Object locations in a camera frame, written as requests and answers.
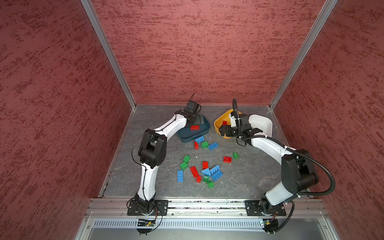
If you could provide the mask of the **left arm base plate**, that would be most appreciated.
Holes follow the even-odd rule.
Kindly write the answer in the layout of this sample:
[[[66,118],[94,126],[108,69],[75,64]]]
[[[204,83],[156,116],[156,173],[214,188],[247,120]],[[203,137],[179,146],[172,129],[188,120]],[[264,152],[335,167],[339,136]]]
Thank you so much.
[[[128,216],[166,216],[168,200],[154,200],[151,203],[132,200],[128,204]]]

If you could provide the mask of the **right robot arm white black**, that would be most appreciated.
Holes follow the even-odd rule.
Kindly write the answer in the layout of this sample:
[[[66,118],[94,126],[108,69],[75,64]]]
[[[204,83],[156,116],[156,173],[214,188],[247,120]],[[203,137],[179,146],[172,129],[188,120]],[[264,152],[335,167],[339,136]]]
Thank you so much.
[[[215,130],[224,138],[236,138],[268,154],[281,165],[281,181],[262,195],[259,211],[264,215],[276,212],[282,203],[298,197],[302,191],[319,182],[311,155],[272,138],[273,122],[260,115],[235,114],[229,110],[214,122]]]

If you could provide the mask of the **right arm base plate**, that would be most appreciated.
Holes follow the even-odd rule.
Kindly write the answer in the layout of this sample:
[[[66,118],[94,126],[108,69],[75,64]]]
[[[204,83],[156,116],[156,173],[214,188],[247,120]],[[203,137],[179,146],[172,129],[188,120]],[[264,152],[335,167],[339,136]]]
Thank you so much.
[[[246,200],[244,203],[247,216],[282,217],[287,215],[283,204],[272,206],[267,200]]]

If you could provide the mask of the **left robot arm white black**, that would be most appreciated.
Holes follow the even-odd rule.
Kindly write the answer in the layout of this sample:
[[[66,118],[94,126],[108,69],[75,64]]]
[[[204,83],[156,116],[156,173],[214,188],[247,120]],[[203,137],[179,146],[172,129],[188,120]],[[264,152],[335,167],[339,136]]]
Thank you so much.
[[[168,140],[179,130],[203,122],[200,111],[200,107],[196,110],[178,110],[165,124],[154,130],[147,129],[141,135],[138,149],[140,161],[135,163],[141,166],[142,176],[134,200],[144,214],[150,214],[155,208],[156,178],[158,168],[166,158]]]

